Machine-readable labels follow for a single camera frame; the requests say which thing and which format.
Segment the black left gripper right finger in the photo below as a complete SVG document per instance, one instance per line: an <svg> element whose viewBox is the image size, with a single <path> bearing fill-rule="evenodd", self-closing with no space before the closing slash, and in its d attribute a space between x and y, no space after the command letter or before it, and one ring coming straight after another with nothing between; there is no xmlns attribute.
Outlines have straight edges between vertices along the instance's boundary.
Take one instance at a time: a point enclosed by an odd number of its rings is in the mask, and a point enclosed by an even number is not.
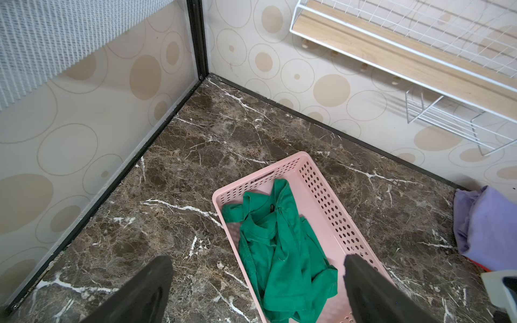
<svg viewBox="0 0 517 323"><path fill-rule="evenodd" d="M344 283L356 322L436 322L361 256L344 260Z"/></svg>

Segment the green t-shirt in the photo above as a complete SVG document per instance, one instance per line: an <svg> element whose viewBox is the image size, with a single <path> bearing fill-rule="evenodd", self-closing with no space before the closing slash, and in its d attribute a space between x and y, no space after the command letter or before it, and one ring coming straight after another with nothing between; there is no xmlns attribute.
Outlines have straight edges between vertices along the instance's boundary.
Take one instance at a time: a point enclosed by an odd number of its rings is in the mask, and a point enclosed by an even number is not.
<svg viewBox="0 0 517 323"><path fill-rule="evenodd" d="M266 319L316 322L337 294L338 270L300 216L289 182L275 180L270 195L245 192L222 215L240 224L238 254Z"/></svg>

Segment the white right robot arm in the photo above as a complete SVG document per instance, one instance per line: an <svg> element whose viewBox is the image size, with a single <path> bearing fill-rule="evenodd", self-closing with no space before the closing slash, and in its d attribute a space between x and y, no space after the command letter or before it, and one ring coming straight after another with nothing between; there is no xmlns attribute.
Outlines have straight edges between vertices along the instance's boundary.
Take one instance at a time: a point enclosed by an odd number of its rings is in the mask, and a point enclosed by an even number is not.
<svg viewBox="0 0 517 323"><path fill-rule="evenodd" d="M356 322L436 322L386 277L356 254L347 255L343 277ZM516 322L516 271L483 273L494 322Z"/></svg>

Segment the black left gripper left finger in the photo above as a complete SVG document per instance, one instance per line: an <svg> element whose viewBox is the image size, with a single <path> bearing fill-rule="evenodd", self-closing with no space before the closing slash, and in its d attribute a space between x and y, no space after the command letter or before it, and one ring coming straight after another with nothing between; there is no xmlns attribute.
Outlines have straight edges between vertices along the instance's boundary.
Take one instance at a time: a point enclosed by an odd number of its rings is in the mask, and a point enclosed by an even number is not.
<svg viewBox="0 0 517 323"><path fill-rule="evenodd" d="M83 322L161 322L173 278L170 257L158 256Z"/></svg>

